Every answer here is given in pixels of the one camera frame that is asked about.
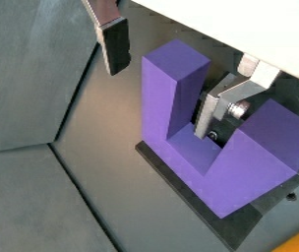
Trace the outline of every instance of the u-shaped block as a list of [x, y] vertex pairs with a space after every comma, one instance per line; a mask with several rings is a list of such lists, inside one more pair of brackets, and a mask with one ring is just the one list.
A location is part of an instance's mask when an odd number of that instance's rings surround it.
[[219, 218], [299, 170], [299, 117], [269, 100], [226, 147], [190, 123], [210, 60], [179, 40], [143, 57], [143, 140]]

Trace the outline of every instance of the gray panel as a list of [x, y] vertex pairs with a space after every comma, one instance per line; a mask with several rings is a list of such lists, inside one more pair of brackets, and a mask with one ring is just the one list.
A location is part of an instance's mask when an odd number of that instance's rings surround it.
[[0, 153], [0, 251], [115, 251], [48, 146]]
[[95, 44], [81, 1], [0, 1], [0, 150], [53, 141]]
[[[98, 53], [55, 146], [126, 251], [223, 252], [225, 245], [134, 149], [142, 140], [140, 57], [179, 38], [213, 59], [214, 80], [223, 70], [235, 73], [242, 54], [132, 2], [122, 2], [122, 14], [130, 23], [131, 64], [111, 77]], [[297, 202], [282, 201], [266, 214], [239, 251], [269, 251], [298, 230], [299, 191]]]

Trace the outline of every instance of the screw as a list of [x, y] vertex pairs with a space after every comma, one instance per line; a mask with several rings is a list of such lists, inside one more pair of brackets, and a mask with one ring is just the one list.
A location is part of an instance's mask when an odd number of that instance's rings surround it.
[[213, 141], [218, 140], [218, 133], [214, 130], [209, 132], [207, 136]]
[[295, 193], [290, 193], [290, 194], [286, 196], [286, 200], [287, 200], [287, 201], [297, 201], [297, 195], [295, 195]]
[[237, 103], [230, 103], [229, 105], [229, 114], [231, 114], [237, 119], [246, 114], [250, 108], [250, 103], [246, 100], [241, 100]]

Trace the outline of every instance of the purple foam block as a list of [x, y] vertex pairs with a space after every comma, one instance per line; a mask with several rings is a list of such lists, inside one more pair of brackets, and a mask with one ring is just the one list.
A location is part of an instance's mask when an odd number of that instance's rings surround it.
[[143, 140], [214, 213], [226, 217], [299, 169], [299, 117], [269, 101], [223, 151], [190, 119], [210, 60], [174, 40], [143, 57]]
[[299, 170], [299, 116], [271, 99], [237, 129], [205, 175], [205, 203], [226, 217]]

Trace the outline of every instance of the metal clamp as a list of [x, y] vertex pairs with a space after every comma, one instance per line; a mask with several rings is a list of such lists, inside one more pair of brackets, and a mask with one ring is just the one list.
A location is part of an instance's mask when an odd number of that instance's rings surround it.
[[245, 115], [250, 107], [245, 98], [267, 90], [281, 73], [249, 54], [245, 54], [238, 70], [241, 75], [227, 74], [206, 96], [194, 130], [199, 139], [206, 137], [214, 118], [221, 121], [227, 113], [238, 119]]
[[131, 61], [127, 19], [120, 16], [115, 0], [83, 0], [83, 4], [95, 22], [107, 70], [115, 75]]

